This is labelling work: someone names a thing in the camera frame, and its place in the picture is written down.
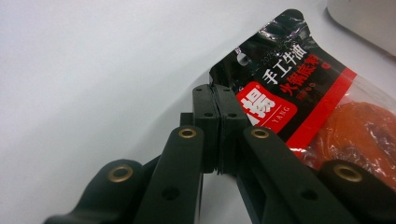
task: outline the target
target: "snack package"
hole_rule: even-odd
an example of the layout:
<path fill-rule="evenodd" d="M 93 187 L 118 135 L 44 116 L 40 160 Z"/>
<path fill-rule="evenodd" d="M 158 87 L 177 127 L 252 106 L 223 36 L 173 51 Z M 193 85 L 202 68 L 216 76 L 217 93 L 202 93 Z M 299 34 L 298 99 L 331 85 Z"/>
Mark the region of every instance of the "snack package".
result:
<path fill-rule="evenodd" d="M 321 49 L 300 11 L 266 24 L 210 76 L 305 164 L 352 161 L 396 189 L 396 102 Z"/>

